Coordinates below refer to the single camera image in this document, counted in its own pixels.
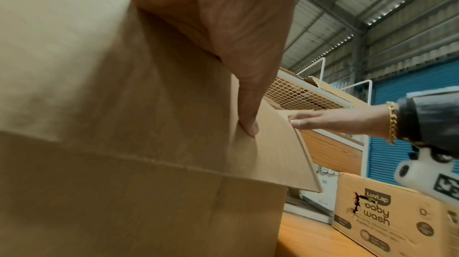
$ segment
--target wooden surface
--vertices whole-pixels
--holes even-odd
[[[284,213],[275,257],[374,257],[331,225]]]
[[[312,161],[338,172],[360,175],[362,151],[314,131],[301,131]]]

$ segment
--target wooden table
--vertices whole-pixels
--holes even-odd
[[[275,257],[374,257],[331,225],[284,213]]]

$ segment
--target ceiling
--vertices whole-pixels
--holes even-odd
[[[406,0],[297,0],[282,67],[299,72]]]

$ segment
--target wire mesh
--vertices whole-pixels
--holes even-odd
[[[330,101],[305,87],[276,77],[265,96],[286,110],[327,110],[343,106]]]

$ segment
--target gold bracelet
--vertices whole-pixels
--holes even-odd
[[[395,103],[392,101],[387,102],[387,105],[389,106],[391,121],[389,125],[389,138],[387,139],[387,142],[389,142],[390,145],[394,145],[397,138],[397,108]]]

